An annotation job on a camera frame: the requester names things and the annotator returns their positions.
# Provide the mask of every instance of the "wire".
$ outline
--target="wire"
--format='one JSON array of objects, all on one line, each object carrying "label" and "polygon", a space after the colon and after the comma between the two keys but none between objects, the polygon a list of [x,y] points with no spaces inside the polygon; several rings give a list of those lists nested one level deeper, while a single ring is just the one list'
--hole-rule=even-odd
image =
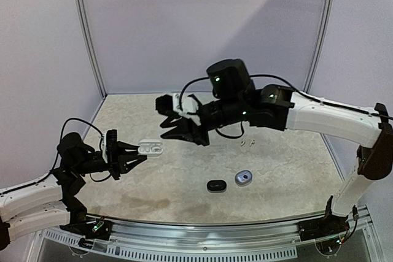
[{"label": "wire", "polygon": [[103,139],[104,139],[104,136],[101,136],[101,139],[99,140],[99,150],[102,152],[103,151]]},{"label": "wire", "polygon": [[346,237],[343,241],[341,241],[341,244],[342,244],[342,245],[343,245],[345,242],[347,242],[347,240],[354,234],[356,228],[357,228],[357,220],[355,221],[355,226],[354,226],[354,229],[352,230],[351,234],[350,234],[348,237]]},{"label": "wire", "polygon": [[224,138],[228,138],[228,139],[239,139],[240,137],[242,137],[244,135],[244,127],[243,127],[243,121],[240,122],[240,130],[241,130],[241,134],[237,135],[237,136],[232,136],[232,135],[226,135],[224,133],[221,133],[218,128],[216,129],[216,132],[218,135],[224,137]]},{"label": "wire", "polygon": [[340,241],[341,243],[343,242],[343,240],[346,239],[346,237],[348,236],[348,233],[349,233],[349,228],[347,226],[345,226],[345,230],[346,230],[346,232],[345,232],[345,235],[343,236],[343,238]]},{"label": "wire", "polygon": [[94,179],[94,178],[91,176],[91,173],[90,173],[90,179],[92,179],[92,181],[94,181],[94,182],[104,182],[105,180],[110,179],[110,177],[111,177],[111,174],[109,174],[107,177],[105,177],[105,178],[103,178],[103,179],[96,180],[96,179]]},{"label": "wire", "polygon": [[287,84],[289,87],[291,87],[295,92],[297,92],[298,94],[302,95],[303,97],[305,97],[305,98],[307,98],[307,99],[309,99],[309,100],[311,100],[311,101],[318,102],[318,103],[323,103],[324,105],[330,106],[330,107],[337,107],[337,108],[340,108],[340,109],[351,110],[351,111],[353,111],[353,112],[361,113],[361,114],[364,114],[364,115],[371,115],[371,116],[374,116],[374,117],[386,118],[386,119],[389,119],[389,120],[393,120],[393,117],[381,115],[381,114],[378,114],[378,113],[370,113],[370,112],[368,112],[368,111],[366,111],[366,110],[358,109],[358,108],[356,108],[356,107],[345,106],[345,105],[342,105],[342,104],[335,104],[335,103],[328,102],[328,101],[321,101],[321,100],[318,99],[318,98],[315,98],[315,97],[313,97],[313,96],[310,96],[310,95],[308,95],[308,94],[306,94],[306,93],[300,91],[299,89],[297,89],[296,87],[294,87],[291,83],[289,83],[289,82],[288,82],[287,80],[285,80],[284,78],[281,78],[281,77],[278,77],[278,76],[275,76],[275,75],[270,75],[270,74],[256,74],[256,75],[250,75],[250,77],[251,77],[251,78],[253,78],[253,77],[268,77],[268,78],[278,79],[278,80],[284,82],[285,84]]},{"label": "wire", "polygon": [[203,78],[198,78],[198,79],[192,80],[192,81],[190,81],[189,83],[187,83],[183,87],[183,89],[182,89],[182,91],[180,92],[180,95],[179,95],[179,108],[180,108],[181,111],[183,111],[182,98],[183,98],[183,94],[184,94],[185,90],[187,89],[187,87],[190,86],[192,83],[195,83],[195,82],[198,82],[198,81],[202,81],[202,80],[207,80],[208,78],[209,77],[203,77]]},{"label": "wire", "polygon": [[[90,122],[85,121],[85,120],[80,119],[80,118],[68,118],[68,119],[64,122],[63,127],[61,128],[59,143],[61,142],[61,140],[62,140],[62,138],[63,138],[64,129],[65,129],[67,123],[70,122],[70,121],[79,121],[79,122],[85,123],[86,125],[88,125],[88,126],[94,128],[95,130],[97,130],[97,132],[99,133],[99,135],[101,136],[101,138],[104,136],[103,133],[102,133],[96,126],[94,126],[93,124],[91,124]],[[33,186],[33,185],[37,185],[37,184],[39,184],[39,183],[45,181],[45,180],[48,179],[48,177],[51,175],[52,170],[54,170],[54,168],[56,167],[56,163],[57,163],[58,158],[59,158],[59,152],[57,151],[56,158],[55,158],[55,162],[53,163],[52,168],[49,170],[48,174],[47,174],[44,178],[41,178],[41,179],[38,180],[37,182],[27,183],[27,184],[25,184],[25,185],[21,185],[20,187],[15,187],[15,188],[11,188],[10,190],[3,191],[2,193],[0,193],[0,195],[5,195],[5,194],[11,193],[11,192],[13,192],[13,191],[21,190],[22,188],[31,187],[31,186]]]}]

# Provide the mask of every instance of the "black object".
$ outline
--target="black object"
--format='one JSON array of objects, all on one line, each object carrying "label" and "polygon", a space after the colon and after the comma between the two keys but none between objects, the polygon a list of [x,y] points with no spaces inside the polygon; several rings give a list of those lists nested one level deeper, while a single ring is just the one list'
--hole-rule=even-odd
[{"label": "black object", "polygon": [[297,224],[301,241],[339,234],[349,228],[348,216],[337,217],[332,214],[332,200],[333,196],[327,201],[325,215],[322,218],[305,220]]},{"label": "black object", "polygon": [[227,138],[227,139],[239,139],[242,138],[242,136],[244,135],[244,127],[243,127],[243,121],[240,122],[240,131],[241,134],[240,135],[226,135],[224,133],[222,133],[220,130],[216,129],[216,132],[219,136],[222,136],[223,138]]},{"label": "black object", "polygon": [[147,160],[147,156],[138,155],[138,146],[117,141],[117,130],[106,133],[107,162],[102,152],[85,144],[78,133],[65,135],[57,147],[61,156],[60,167],[51,173],[58,179],[63,192],[61,200],[70,211],[70,224],[60,228],[72,233],[84,235],[87,239],[108,240],[111,235],[112,222],[101,220],[99,229],[93,231],[95,219],[87,219],[86,207],[75,195],[86,184],[82,176],[94,172],[109,171],[118,180],[121,174],[126,174],[138,164]]},{"label": "black object", "polygon": [[81,238],[78,242],[78,246],[81,248],[91,250],[94,246],[94,241],[88,241],[85,238]]},{"label": "black object", "polygon": [[0,217],[0,251],[4,250],[10,244],[9,228],[10,223],[3,222]]},{"label": "black object", "polygon": [[211,193],[223,193],[227,190],[227,183],[224,180],[210,180],[207,187]]},{"label": "black object", "polygon": [[[85,121],[85,120],[80,119],[80,118],[68,118],[68,119],[64,122],[63,127],[61,128],[61,132],[60,132],[60,142],[61,142],[61,139],[63,138],[64,129],[65,129],[67,123],[70,122],[70,121],[79,121],[79,122],[85,123],[86,125],[88,125],[88,126],[92,127],[93,129],[95,129],[95,130],[99,133],[99,135],[100,135],[101,137],[103,137],[103,133],[102,133],[96,126],[94,126],[93,124],[91,124],[90,122]],[[53,166],[52,166],[51,170],[53,170],[53,169],[55,168],[58,157],[59,157],[59,153],[57,152],[56,158],[55,158],[55,162],[53,163]],[[6,190],[6,191],[1,192],[0,195],[5,195],[5,194],[11,193],[11,192],[13,192],[13,191],[21,190],[22,188],[26,188],[26,187],[31,187],[31,186],[33,186],[33,185],[37,185],[37,184],[39,184],[39,183],[45,181],[46,179],[48,179],[49,176],[50,176],[50,173],[48,173],[45,177],[39,179],[39,180],[36,181],[36,182],[29,182],[29,183],[27,183],[27,184],[21,185],[20,187],[13,187],[13,188],[11,188],[11,189],[9,189],[9,190]]]},{"label": "black object", "polygon": [[386,106],[377,103],[374,108],[381,116],[379,128],[381,133],[373,148],[359,146],[357,173],[370,180],[383,179],[392,171],[393,164],[393,129],[389,124]]},{"label": "black object", "polygon": [[206,70],[213,85],[213,95],[219,99],[233,99],[238,93],[255,90],[253,81],[242,60],[223,60]]},{"label": "black object", "polygon": [[256,90],[241,60],[221,61],[209,67],[207,72],[213,94],[219,100],[199,105],[196,114],[200,118],[200,126],[173,110],[171,96],[156,99],[156,110],[168,117],[160,126],[174,127],[161,138],[206,146],[209,145],[210,130],[241,121],[248,121],[250,126],[285,130],[288,110],[294,106],[290,102],[294,92],[291,88],[272,84]]}]

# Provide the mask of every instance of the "vent grille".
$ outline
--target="vent grille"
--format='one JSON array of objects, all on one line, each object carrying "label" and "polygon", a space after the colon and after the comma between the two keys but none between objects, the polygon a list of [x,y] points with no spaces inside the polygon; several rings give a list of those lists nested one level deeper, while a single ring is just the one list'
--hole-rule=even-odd
[{"label": "vent grille", "polygon": [[[83,249],[78,246],[80,237],[65,231],[46,229],[44,231],[44,237],[51,241]],[[106,252],[104,253],[96,252],[94,249],[91,252],[140,262],[274,262],[297,258],[297,251],[294,246],[242,254],[177,254],[137,250],[122,245],[107,245]]]},{"label": "vent grille", "polygon": [[78,242],[79,242],[78,237],[70,236],[64,233],[59,233],[51,229],[46,229],[44,236],[46,239],[50,239],[51,241],[59,242],[61,244],[66,244],[66,245],[78,246]]},{"label": "vent grille", "polygon": [[273,262],[297,258],[296,247],[248,254],[166,254],[108,245],[107,255],[133,261],[154,262]]}]

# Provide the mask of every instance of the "lavender wall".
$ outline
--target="lavender wall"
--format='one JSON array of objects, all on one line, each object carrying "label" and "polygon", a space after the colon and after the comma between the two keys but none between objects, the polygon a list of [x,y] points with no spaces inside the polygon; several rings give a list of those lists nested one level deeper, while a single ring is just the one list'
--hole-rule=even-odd
[{"label": "lavender wall", "polygon": [[[387,105],[393,114],[392,0],[333,0],[312,94],[359,106]],[[344,175],[355,166],[356,145],[329,138]],[[393,175],[363,198],[386,261],[393,261]]]},{"label": "lavender wall", "polygon": [[[101,97],[75,0],[0,0],[0,187],[47,172],[68,117],[91,120]],[[71,125],[67,131],[84,132]],[[0,252],[21,262],[24,237]]]},{"label": "lavender wall", "polygon": [[[242,58],[251,73],[282,75],[301,88],[323,2],[85,0],[85,6],[108,93],[152,93],[180,91],[225,58]],[[194,87],[210,89],[208,82]]]}]

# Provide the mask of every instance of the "speckled floor surface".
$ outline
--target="speckled floor surface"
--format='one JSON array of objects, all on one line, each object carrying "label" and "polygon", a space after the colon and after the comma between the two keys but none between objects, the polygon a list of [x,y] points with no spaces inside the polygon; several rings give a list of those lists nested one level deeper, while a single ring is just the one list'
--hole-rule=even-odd
[{"label": "speckled floor surface", "polygon": [[[118,129],[119,140],[131,144],[159,139],[164,132],[159,124],[165,117],[155,111],[157,96],[108,96],[94,124],[102,131]],[[212,97],[197,96],[202,102]],[[149,158],[119,181],[94,183],[86,177],[77,198],[93,214],[156,222],[265,221],[324,210],[341,180],[320,134],[244,126],[242,147],[241,139],[224,139],[214,131],[209,133],[208,147],[165,140],[160,157]],[[239,134],[239,126],[223,132]],[[97,133],[90,130],[85,142],[98,148]],[[245,169],[254,179],[238,187],[235,174]],[[224,179],[226,192],[209,193],[206,183],[212,179]]]}]

